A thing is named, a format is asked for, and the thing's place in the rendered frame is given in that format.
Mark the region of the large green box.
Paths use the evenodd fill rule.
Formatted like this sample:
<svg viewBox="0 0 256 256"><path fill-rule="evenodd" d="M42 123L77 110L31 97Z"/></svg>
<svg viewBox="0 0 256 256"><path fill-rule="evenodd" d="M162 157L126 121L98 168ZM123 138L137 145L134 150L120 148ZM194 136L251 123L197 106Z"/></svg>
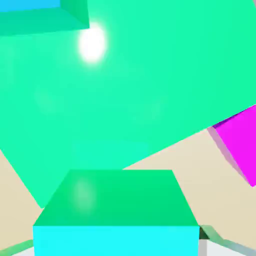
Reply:
<svg viewBox="0 0 256 256"><path fill-rule="evenodd" d="M87 0L89 28L0 36L0 151L43 208L256 104L254 0Z"/></svg>

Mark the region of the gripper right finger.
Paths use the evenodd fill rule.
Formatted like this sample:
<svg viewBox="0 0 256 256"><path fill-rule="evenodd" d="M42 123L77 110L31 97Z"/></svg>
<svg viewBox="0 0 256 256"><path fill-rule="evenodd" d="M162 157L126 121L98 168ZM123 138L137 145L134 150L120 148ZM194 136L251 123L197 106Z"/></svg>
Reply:
<svg viewBox="0 0 256 256"><path fill-rule="evenodd" d="M256 256L256 250L222 238L210 225L201 225L199 256Z"/></svg>

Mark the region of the small magenta cube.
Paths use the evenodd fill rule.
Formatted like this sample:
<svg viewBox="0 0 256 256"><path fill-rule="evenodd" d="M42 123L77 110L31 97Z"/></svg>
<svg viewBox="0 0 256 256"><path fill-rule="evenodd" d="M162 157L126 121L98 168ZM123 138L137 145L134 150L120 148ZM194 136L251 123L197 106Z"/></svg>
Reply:
<svg viewBox="0 0 256 256"><path fill-rule="evenodd" d="M207 128L231 166L256 186L256 104Z"/></svg>

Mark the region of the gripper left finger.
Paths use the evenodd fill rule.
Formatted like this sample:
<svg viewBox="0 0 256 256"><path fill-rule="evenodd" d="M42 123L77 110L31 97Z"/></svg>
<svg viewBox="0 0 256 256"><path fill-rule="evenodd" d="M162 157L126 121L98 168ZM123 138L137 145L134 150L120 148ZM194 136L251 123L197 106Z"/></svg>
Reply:
<svg viewBox="0 0 256 256"><path fill-rule="evenodd" d="M33 246L33 240L30 239L0 250L0 256L12 256L17 253L23 252L29 248L32 248Z"/></svg>

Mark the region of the small cyan cube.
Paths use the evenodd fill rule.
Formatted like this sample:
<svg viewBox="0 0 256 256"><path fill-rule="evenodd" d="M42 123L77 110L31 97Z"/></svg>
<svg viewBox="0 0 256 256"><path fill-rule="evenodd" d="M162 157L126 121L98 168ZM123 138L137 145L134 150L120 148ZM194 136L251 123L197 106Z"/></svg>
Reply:
<svg viewBox="0 0 256 256"><path fill-rule="evenodd" d="M35 256L198 256L171 170L71 170L33 225Z"/></svg>
<svg viewBox="0 0 256 256"><path fill-rule="evenodd" d="M0 0L0 36L87 28L87 0Z"/></svg>

